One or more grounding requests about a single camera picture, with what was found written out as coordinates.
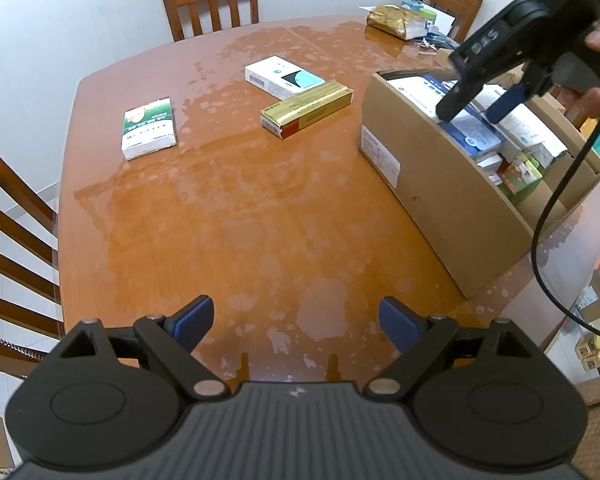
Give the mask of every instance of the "black cable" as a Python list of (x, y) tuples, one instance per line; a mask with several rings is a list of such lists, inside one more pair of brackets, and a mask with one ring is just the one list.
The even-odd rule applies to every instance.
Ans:
[(589, 136), (589, 139), (587, 139), (587, 142), (584, 143), (584, 146), (582, 147), (582, 149), (576, 156), (575, 160), (571, 163), (569, 169), (564, 174), (564, 177), (562, 177), (562, 179), (558, 183), (558, 186), (556, 186), (554, 192), (552, 193), (551, 197), (549, 198), (549, 201), (546, 203), (546, 206), (544, 206), (544, 209), (542, 210), (542, 214), (540, 215), (540, 218), (538, 219), (538, 224), (536, 225), (536, 228), (534, 230), (534, 236), (533, 236), (533, 238), (531, 238), (531, 250), (530, 251), (531, 251), (531, 268), (533, 269), (536, 280), (538, 280), (538, 285), (540, 285), (540, 288), (546, 294), (546, 296), (569, 319), (573, 320), (574, 322), (579, 324), (581, 327), (586, 328), (590, 332), (593, 332), (594, 334), (600, 336), (600, 330), (592, 327), (589, 323), (581, 320), (575, 314), (572, 314), (569, 311), (569, 309), (562, 306), (560, 301), (558, 301), (556, 299), (556, 297), (551, 293), (551, 291), (548, 289), (548, 287), (544, 283), (542, 276), (540, 276), (540, 270), (538, 269), (538, 242), (540, 240), (540, 235), (542, 233), (542, 228), (544, 227), (544, 223), (546, 222), (546, 219), (549, 216), (551, 209), (553, 209), (555, 203), (558, 202), (560, 195), (562, 194), (564, 189), (567, 187), (567, 184), (571, 181), (573, 175), (575, 175), (576, 171), (578, 171), (578, 168), (582, 164), (582, 161), (587, 156), (587, 153), (589, 153), (591, 151), (593, 145), (595, 144), (596, 140), (598, 140), (599, 136), (600, 136), (600, 118), (598, 119), (598, 122), (596, 123), (596, 127), (593, 129), (593, 132)]

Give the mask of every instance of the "human hand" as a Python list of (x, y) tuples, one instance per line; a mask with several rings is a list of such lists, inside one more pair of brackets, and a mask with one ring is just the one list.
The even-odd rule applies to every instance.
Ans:
[[(600, 52), (600, 21), (596, 30), (587, 36), (585, 44), (591, 50)], [(573, 105), (585, 112), (589, 117), (600, 117), (600, 88), (591, 88), (584, 95), (580, 95), (569, 88), (563, 88), (560, 100), (567, 108)]]

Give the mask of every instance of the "yellow lid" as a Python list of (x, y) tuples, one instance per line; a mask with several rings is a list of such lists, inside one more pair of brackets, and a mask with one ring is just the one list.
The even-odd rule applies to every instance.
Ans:
[(593, 347), (600, 349), (600, 336), (599, 335), (594, 335), (593, 338), (591, 339), (591, 342), (593, 343)]

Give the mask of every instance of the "white wall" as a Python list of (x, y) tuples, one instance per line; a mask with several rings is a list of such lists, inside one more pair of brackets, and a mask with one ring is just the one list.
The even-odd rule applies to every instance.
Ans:
[[(261, 21), (400, 0), (259, 0)], [(511, 0), (485, 0), (476, 26)], [(0, 154), (36, 191), (60, 177), (81, 78), (169, 43), (162, 0), (0, 0)]]

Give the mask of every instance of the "table top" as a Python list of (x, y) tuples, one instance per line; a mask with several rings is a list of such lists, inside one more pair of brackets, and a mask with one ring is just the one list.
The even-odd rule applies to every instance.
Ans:
[[(245, 65), (269, 56), (353, 88), (352, 104), (278, 139), (259, 123), (276, 99), (244, 81)], [(397, 355), (379, 332), (383, 296), (424, 316), (488, 324), (529, 287), (528, 269), (504, 276), (497, 294), (485, 289), (465, 301), (358, 151), (369, 76), (432, 65), (352, 14), (205, 34), (83, 79), (59, 202), (67, 329), (84, 317), (127, 326), (208, 294), (216, 320), (194, 355), (235, 386), (247, 378), (368, 380)], [(165, 96), (177, 146), (124, 161), (124, 112)], [(600, 224), (600, 214), (581, 212), (575, 224), (586, 226), (582, 218)], [(580, 258), (585, 267), (599, 248)]]

